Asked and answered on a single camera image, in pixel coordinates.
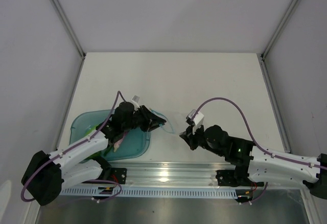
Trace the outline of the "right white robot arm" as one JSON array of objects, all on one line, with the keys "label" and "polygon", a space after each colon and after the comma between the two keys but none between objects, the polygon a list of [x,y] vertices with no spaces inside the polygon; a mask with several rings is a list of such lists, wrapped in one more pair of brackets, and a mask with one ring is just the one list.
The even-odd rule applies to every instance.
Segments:
[{"label": "right white robot arm", "polygon": [[305,186],[311,195],[326,198],[326,155],[317,158],[288,155],[270,149],[262,151],[253,141],[232,137],[214,125],[196,131],[192,126],[180,135],[195,150],[201,147],[235,166],[233,170],[217,170],[219,186],[262,187],[265,183]]}]

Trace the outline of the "purple eggplant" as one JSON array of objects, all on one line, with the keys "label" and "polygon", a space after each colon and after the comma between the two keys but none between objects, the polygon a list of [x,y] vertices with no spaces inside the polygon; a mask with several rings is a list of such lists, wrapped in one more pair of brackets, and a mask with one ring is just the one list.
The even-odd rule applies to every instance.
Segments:
[{"label": "purple eggplant", "polygon": [[114,145],[113,145],[113,152],[114,152],[114,153],[119,149],[121,143],[124,141],[124,139],[125,139],[125,137],[127,136],[127,134],[128,134],[128,133],[125,132],[125,133],[123,134],[122,138],[121,138],[120,140],[118,140],[117,142],[114,143]]}]

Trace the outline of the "clear zip top bag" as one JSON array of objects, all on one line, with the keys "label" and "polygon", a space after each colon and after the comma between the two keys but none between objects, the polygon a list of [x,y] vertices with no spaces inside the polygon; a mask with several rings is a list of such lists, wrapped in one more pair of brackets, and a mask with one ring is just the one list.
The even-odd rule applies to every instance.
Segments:
[{"label": "clear zip top bag", "polygon": [[158,117],[164,119],[166,122],[161,122],[159,127],[168,134],[178,135],[178,121],[176,113],[173,111],[158,111],[150,108],[150,111]]}]

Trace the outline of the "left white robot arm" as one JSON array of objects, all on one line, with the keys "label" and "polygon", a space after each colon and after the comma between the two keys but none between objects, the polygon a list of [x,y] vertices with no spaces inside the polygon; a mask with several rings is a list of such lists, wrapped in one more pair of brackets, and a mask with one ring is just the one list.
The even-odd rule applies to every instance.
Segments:
[{"label": "left white robot arm", "polygon": [[123,141],[131,130],[147,133],[166,122],[144,105],[136,108],[131,102],[121,102],[88,135],[67,148],[51,153],[36,152],[21,179],[21,200],[36,201],[45,206],[55,200],[63,189],[80,183],[120,186],[113,178],[112,166],[101,151]]}]

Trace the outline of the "green chili pepper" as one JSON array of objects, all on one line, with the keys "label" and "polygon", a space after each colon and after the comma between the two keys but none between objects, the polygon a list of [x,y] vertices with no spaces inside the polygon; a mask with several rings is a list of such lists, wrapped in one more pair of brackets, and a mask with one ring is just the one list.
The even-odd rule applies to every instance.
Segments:
[{"label": "green chili pepper", "polygon": [[104,152],[103,152],[103,156],[106,157],[108,155],[108,153],[112,150],[113,146],[108,147]]}]

